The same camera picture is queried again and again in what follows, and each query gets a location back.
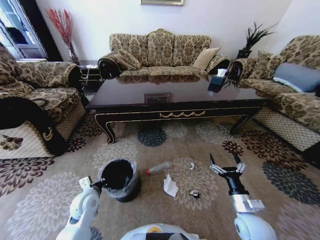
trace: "sofa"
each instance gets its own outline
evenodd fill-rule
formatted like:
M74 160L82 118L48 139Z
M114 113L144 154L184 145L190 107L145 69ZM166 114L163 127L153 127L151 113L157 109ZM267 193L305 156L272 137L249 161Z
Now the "sofa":
M279 55L287 63L320 71L320 35L298 36ZM256 58L236 59L230 72L233 78L238 76L241 84L274 98L255 119L302 151L307 159L319 164L320 87L316 92L299 93L270 79L250 78L256 62Z
M88 100L70 62L16 62L0 43L0 158L63 154Z
M227 57L216 55L205 70L192 67L203 49L211 45L205 35L174 35L163 29L146 35L115 33L109 38L111 53L101 57L98 66L103 79L114 79L122 84L196 82L207 74L227 68ZM138 70L121 71L113 55L125 50L141 63Z

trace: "carpet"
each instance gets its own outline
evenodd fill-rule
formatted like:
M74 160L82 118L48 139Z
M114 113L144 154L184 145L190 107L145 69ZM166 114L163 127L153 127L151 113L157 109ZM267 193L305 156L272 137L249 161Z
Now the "carpet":
M78 180L115 159L137 164L141 190L121 203L101 194L92 240L119 240L126 232L151 223L178 225L207 240L238 239L236 217L226 181L210 170L212 153L221 167L235 166L233 154L247 167L242 184L252 199L261 199L259 212L282 240L315 240L320 236L320 172L289 145L254 121L232 136L235 118L116 123L117 142L85 116L56 158L6 159L0 162L1 240L51 240L63 229ZM145 170L163 161L171 167L154 175ZM163 190L170 173L179 187L175 198ZM197 189L200 198L189 195Z

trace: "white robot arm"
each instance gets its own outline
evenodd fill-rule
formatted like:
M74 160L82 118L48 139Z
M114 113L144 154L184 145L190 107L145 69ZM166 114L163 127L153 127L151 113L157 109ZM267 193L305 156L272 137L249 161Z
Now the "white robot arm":
M89 240L91 238L90 225L98 213L101 187L92 186L89 176L79 180L83 190L70 205L70 217L64 229L56 240Z
M254 215L265 208L261 200L249 198L249 192L240 181L240 176L245 170L246 164L233 154L237 163L236 167L219 167L215 164L210 154L210 168L220 177L226 179L229 186L229 195L237 218L234 220L236 232L242 240L277 240L272 226L261 217Z

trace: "dark wooden coffee table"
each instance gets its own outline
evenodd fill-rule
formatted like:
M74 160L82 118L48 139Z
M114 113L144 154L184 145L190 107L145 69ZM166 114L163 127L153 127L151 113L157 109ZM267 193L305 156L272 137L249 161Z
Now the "dark wooden coffee table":
M108 144L116 140L110 123L118 122L241 116L230 130L233 135L272 100L253 88L234 83L227 79L219 91L205 79L162 84L121 84L111 79L103 83L87 108L96 111L95 121L107 135ZM163 97L155 97L152 102L156 103L145 103L145 95L149 94ZM166 98L165 94L170 94L170 102L159 102Z

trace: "vase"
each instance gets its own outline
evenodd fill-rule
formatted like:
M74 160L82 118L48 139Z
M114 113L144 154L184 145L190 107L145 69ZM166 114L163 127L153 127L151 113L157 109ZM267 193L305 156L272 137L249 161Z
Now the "vase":
M78 57L76 55L75 49L74 49L74 45L72 44L72 42L69 42L67 44L68 50L69 50L69 56L71 58L71 60L73 62L77 62L78 61Z
M247 59L252 51L251 50L239 50L237 59Z

